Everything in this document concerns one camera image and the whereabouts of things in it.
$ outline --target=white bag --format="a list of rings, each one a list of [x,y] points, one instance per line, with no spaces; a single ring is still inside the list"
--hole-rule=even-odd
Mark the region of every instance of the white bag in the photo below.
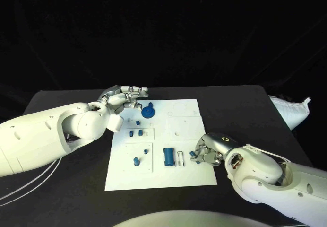
[[[274,96],[269,96],[269,98],[278,109],[281,117],[292,130],[308,116],[308,102],[311,99],[307,98],[302,103],[289,103]]]

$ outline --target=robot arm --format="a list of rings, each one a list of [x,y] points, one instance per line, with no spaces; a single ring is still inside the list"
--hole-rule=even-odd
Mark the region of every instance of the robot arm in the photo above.
[[[124,108],[141,110],[148,89],[114,86],[96,102],[75,103],[24,115],[0,125],[0,177],[34,169],[96,140],[105,129],[118,132]]]
[[[203,135],[190,158],[213,166],[225,161],[228,178],[239,196],[252,203],[265,203],[285,216],[310,226],[327,224],[327,172],[276,161],[272,153],[246,144],[243,147],[223,135]]]

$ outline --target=table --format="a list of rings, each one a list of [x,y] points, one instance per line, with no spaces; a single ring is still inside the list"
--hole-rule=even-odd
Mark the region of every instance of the table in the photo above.
[[[24,114],[75,102],[92,102],[101,92],[40,91]],[[292,162],[311,166],[261,86],[150,88],[148,99],[197,99],[207,133],[222,132],[240,143],[251,143]],[[0,207],[1,226],[112,226],[166,210],[216,211],[274,226],[298,223],[268,205],[252,204],[239,197],[223,166],[215,167],[217,185],[105,192],[111,142],[112,132],[106,130],[96,141],[63,157],[43,185]],[[24,185],[45,168],[0,178],[0,196]]]

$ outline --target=white paper sheet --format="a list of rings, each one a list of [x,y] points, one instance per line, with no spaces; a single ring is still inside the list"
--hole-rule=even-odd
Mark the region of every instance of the white paper sheet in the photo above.
[[[128,108],[119,114],[125,121],[119,133],[114,134],[105,190],[216,185],[213,167],[189,159],[189,152],[204,134],[197,101],[147,100],[140,101],[143,107],[148,102],[155,110],[153,118],[145,119],[140,111]],[[143,136],[138,136],[138,129],[143,129]],[[176,166],[164,166],[164,148],[174,149]],[[179,151],[184,166],[179,166]]]

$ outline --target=small blue piece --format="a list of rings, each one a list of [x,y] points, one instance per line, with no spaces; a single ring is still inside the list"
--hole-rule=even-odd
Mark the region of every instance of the small blue piece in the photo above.
[[[140,165],[140,160],[138,160],[138,158],[135,157],[134,158],[134,166],[138,166]]]
[[[164,153],[164,166],[176,166],[174,149],[173,148],[164,148],[163,153]]]
[[[154,116],[154,108],[153,108],[153,104],[151,103],[148,103],[148,106],[143,108],[141,116],[144,118],[151,118]]]
[[[194,151],[191,151],[189,154],[190,154],[190,156],[196,156]]]

